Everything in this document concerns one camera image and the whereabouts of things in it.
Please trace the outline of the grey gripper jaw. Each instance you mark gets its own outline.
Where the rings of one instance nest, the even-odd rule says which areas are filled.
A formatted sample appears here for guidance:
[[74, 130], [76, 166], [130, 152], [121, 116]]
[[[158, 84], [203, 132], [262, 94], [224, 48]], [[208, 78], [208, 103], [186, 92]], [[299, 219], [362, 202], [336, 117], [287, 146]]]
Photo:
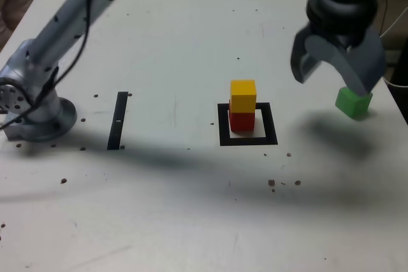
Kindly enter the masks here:
[[290, 65], [293, 76], [299, 83], [305, 83], [321, 62], [316, 38], [314, 26], [305, 26], [295, 36]]
[[318, 35], [305, 40], [304, 59], [306, 80], [320, 62], [332, 65], [345, 85], [358, 96], [371, 93], [386, 69], [386, 56], [379, 34], [368, 29], [357, 47], [346, 48], [340, 42], [332, 43]]

